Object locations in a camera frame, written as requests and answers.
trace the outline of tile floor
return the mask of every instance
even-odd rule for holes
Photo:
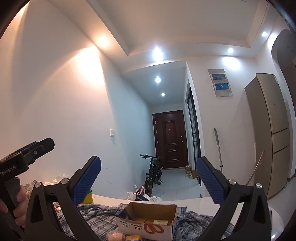
[[[287,186],[278,194],[268,199],[267,203],[280,215],[286,226],[296,209],[296,177],[287,182]]]
[[[199,198],[201,187],[197,179],[190,179],[185,174],[185,169],[162,170],[161,185],[153,185],[152,196],[165,192],[161,198],[164,201]]]

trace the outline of plaid cloth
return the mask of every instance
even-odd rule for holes
[[[126,206],[126,204],[120,204],[118,207],[108,207],[99,204],[84,204],[77,205],[77,208],[100,240],[106,240],[107,232],[117,228],[115,215]],[[192,211],[186,212],[186,209],[187,207],[178,207],[178,219],[173,241],[197,240],[213,219],[212,216],[197,214]],[[57,211],[57,216],[65,234],[75,238],[61,210]],[[222,239],[228,237],[233,228],[234,226],[229,224]]]

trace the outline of blue gripper pad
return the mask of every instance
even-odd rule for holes
[[[72,189],[72,202],[74,205],[82,203],[88,194],[91,186],[101,171],[101,160],[97,156],[92,156],[82,169],[77,170],[76,174],[81,175],[76,185]]]
[[[229,192],[227,179],[204,156],[196,161],[196,171],[207,188],[213,202],[223,205]]]

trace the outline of bicycle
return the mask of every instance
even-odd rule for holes
[[[150,197],[152,194],[153,184],[160,185],[162,180],[160,179],[162,172],[160,168],[160,159],[164,159],[164,157],[159,156],[148,156],[148,155],[142,155],[140,154],[142,158],[149,158],[150,160],[150,168],[149,172],[146,173],[148,177],[146,177],[145,180],[145,193]]]

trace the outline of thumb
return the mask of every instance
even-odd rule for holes
[[[0,211],[7,213],[8,212],[8,208],[6,206],[6,204],[0,199]]]

